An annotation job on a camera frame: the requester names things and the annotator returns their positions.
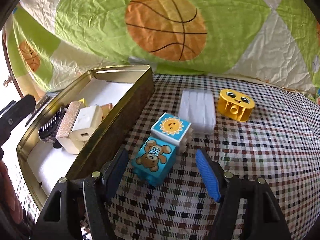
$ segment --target basketball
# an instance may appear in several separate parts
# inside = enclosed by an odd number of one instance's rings
[[[35,72],[40,66],[40,58],[37,52],[31,47],[30,44],[28,44],[27,41],[20,43],[19,50],[30,69]]]
[[[188,0],[131,0],[125,22],[132,39],[162,59],[191,60],[205,46],[204,19]]]

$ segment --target metal screw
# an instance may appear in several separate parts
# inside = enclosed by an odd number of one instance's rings
[[[231,179],[233,177],[233,174],[230,171],[227,171],[224,173],[224,177],[227,179]]]
[[[66,177],[62,177],[59,179],[59,183],[65,183],[67,181]]]
[[[93,178],[98,178],[100,177],[101,173],[99,171],[94,171],[92,174],[91,174],[91,177]]]
[[[258,178],[258,183],[265,184],[266,180],[264,178]]]

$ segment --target checkered tablecloth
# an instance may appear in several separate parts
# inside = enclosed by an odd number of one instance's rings
[[[186,153],[177,156],[164,183],[152,187],[131,172],[129,163],[108,208],[116,235],[122,239],[204,239],[218,205],[206,192],[195,162],[203,147],[225,171],[240,178],[264,177],[279,201],[292,239],[302,239],[320,212],[320,108],[300,94],[264,85],[209,76],[155,75],[156,91],[124,147],[130,158],[150,135],[163,112],[178,114],[185,88],[231,88],[252,97],[256,106],[248,122],[217,114],[212,135],[194,134]],[[245,202],[238,212],[233,238],[241,233]],[[86,220],[84,239],[91,239]]]

